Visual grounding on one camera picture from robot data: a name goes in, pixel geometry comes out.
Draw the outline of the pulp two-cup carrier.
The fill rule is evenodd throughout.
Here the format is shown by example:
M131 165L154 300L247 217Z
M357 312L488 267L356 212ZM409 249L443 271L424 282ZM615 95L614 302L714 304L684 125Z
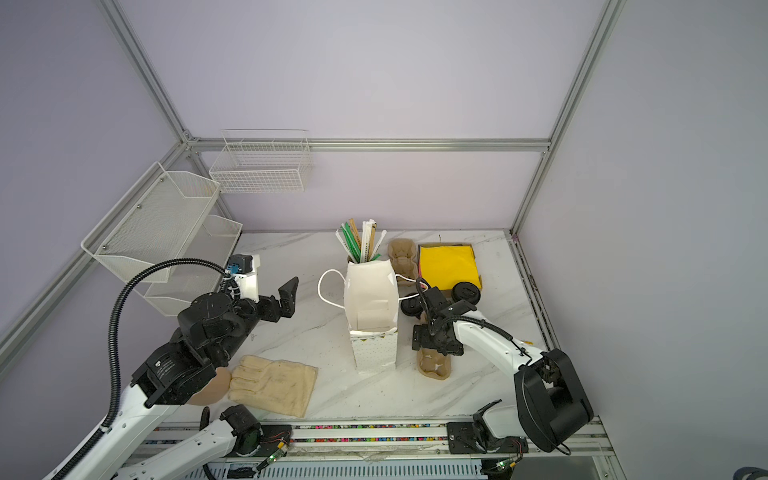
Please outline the pulp two-cup carrier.
M413 329L412 349L417 352L417 368L425 377L444 381L451 374L451 358L435 349L425 348L418 339L419 326L427 323L426 314L422 312Z

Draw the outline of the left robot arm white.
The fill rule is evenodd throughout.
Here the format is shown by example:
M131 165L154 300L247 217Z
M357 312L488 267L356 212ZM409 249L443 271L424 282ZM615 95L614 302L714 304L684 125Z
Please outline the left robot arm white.
M259 321L293 316L298 286L293 277L277 296L234 299L211 292L196 298L179 313L172 338L138 367L102 423L49 478L179 479L228 455L269 458L285 450L289 432L267 437L248 408L236 405L192 437L149 459L127 462L158 425L229 364Z

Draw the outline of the cartoon animal paper gift bag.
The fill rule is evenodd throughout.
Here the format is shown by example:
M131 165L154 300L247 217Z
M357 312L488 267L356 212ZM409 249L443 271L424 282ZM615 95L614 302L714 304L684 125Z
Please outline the cartoon animal paper gift bag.
M341 279L341 303L323 295L322 285L329 275ZM400 294L398 282L402 279L415 283L397 274L389 261L375 260L349 263L345 272L328 269L317 282L320 300L345 314L355 367L361 374L376 374L396 365L400 304L417 296Z

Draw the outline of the black plastic cup lids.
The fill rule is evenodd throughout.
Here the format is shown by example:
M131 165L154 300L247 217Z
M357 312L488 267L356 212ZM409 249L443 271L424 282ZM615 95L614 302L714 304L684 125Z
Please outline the black plastic cup lids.
M424 305L417 296L413 296L400 302L400 310L408 317L419 319L424 313Z

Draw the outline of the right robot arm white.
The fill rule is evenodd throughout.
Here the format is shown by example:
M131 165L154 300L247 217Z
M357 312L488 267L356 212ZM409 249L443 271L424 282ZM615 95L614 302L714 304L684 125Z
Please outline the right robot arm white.
M565 352L526 346L474 303L435 287L403 300L401 311L424 318L413 328L414 350L461 356L470 348L512 381L513 406L494 400L473 414L471 449L495 453L506 441L527 439L546 453L571 453L566 441L593 420L594 410Z

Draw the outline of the green paper cup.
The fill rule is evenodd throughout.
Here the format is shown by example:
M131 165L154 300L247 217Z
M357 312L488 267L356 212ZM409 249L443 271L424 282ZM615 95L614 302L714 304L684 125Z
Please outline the green paper cup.
M459 282L453 286L451 297L454 302L466 301L472 305L477 305L481 300L481 289L471 282Z

